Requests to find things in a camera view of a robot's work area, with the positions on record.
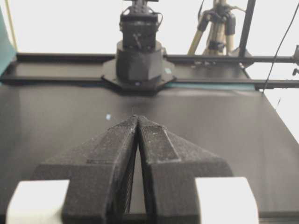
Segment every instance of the bright background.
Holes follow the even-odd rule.
[[[255,56],[272,56],[285,33],[298,0],[256,0],[248,51]],[[212,7],[206,0],[204,10]],[[43,53],[114,53],[121,39],[119,16],[130,2],[122,0],[10,0],[19,52]],[[230,5],[246,9],[246,0],[228,0]],[[201,0],[160,0],[149,5],[163,13],[164,21],[157,39],[169,54],[186,54],[197,26]],[[4,0],[0,6],[7,23]],[[244,13],[233,11],[237,18],[236,46],[239,45]],[[294,54],[299,44],[299,15],[285,39],[280,56]],[[197,51],[202,53],[208,32]],[[256,63],[247,69],[253,79],[265,79],[271,64]],[[299,79],[292,77],[294,64],[276,64],[272,79]],[[299,141],[299,90],[268,90],[266,95],[273,107]]]

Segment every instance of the black table surface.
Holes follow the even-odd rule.
[[[137,96],[101,87],[3,84],[1,217],[17,183],[29,179],[40,162],[133,114],[165,125],[226,159],[235,176],[248,179],[261,213],[299,214],[299,145],[258,91],[173,88],[154,96]],[[142,183],[141,175],[135,181]]]

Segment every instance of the tripod leg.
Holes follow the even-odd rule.
[[[199,45],[202,35],[203,35],[203,32],[201,30],[196,31],[194,39],[193,39],[190,49],[188,51],[188,55],[195,55],[196,49]]]
[[[229,55],[230,52],[234,50],[234,35],[226,36],[226,54]]]

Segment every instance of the cable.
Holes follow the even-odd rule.
[[[291,20],[291,23],[290,23],[288,29],[286,30],[286,33],[285,33],[284,37],[282,38],[282,40],[281,40],[281,42],[280,42],[280,45],[279,45],[279,47],[278,47],[278,49],[277,49],[277,51],[276,51],[276,54],[275,54],[275,56],[274,56],[274,60],[273,60],[273,63],[272,63],[272,66],[271,66],[269,75],[268,75],[267,80],[266,80],[266,82],[265,82],[265,85],[264,85],[264,87],[263,87],[263,92],[264,92],[264,93],[265,93],[265,89],[268,87],[268,82],[269,82],[270,75],[271,75],[271,73],[272,73],[274,64],[275,64],[276,61],[277,61],[278,52],[279,52],[279,50],[280,50],[280,48],[281,48],[281,45],[283,44],[283,42],[284,42],[284,40],[285,40],[286,35],[288,34],[288,32],[289,32],[289,30],[290,30],[290,28],[291,28],[291,26],[292,26],[292,24],[293,24],[293,22],[294,22],[294,19],[295,19],[295,17],[296,17],[296,14],[297,14],[297,12],[298,12],[298,9],[299,9],[299,2],[298,2],[298,5],[297,5],[297,7],[296,7],[294,16],[293,16],[293,18],[292,18],[292,20]]]

